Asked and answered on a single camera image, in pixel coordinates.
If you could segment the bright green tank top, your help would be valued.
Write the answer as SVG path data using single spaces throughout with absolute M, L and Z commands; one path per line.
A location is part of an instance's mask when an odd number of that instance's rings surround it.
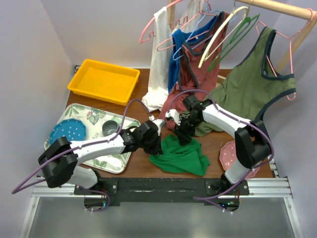
M 196 176 L 204 176 L 210 161 L 202 153 L 202 145 L 192 139 L 186 145 L 180 145 L 174 135 L 167 136 L 161 142 L 162 154 L 151 155 L 149 161 L 164 172 L 190 173 Z

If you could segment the olive green tank top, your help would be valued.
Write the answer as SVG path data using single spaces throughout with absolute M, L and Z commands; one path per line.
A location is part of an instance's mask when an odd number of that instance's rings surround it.
M 245 119 L 263 119 L 279 99 L 296 92 L 294 74 L 282 75 L 269 64 L 276 30 L 265 27 L 255 45 L 220 86 L 211 90 L 223 109 Z

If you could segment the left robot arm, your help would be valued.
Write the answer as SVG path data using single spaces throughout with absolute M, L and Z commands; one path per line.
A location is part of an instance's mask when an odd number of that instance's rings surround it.
M 102 156 L 135 152 L 139 148 L 150 155 L 162 154 L 161 130 L 164 126 L 164 120 L 155 119 L 107 137 L 85 141 L 58 138 L 38 158 L 47 186 L 56 188 L 69 183 L 83 187 L 91 194 L 100 193 L 103 183 L 99 173 L 80 165 Z

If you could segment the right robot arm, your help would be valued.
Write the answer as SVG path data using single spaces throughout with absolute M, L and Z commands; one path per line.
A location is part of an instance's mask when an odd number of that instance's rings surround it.
M 189 114 L 182 116 L 170 109 L 165 114 L 175 122 L 174 133 L 180 145 L 191 142 L 196 128 L 203 122 L 211 123 L 227 132 L 235 139 L 236 161 L 221 175 L 220 188 L 227 195 L 238 189 L 238 184 L 273 152 L 266 127 L 262 120 L 251 121 L 234 115 L 211 99 L 199 101 L 189 95 L 183 100 Z

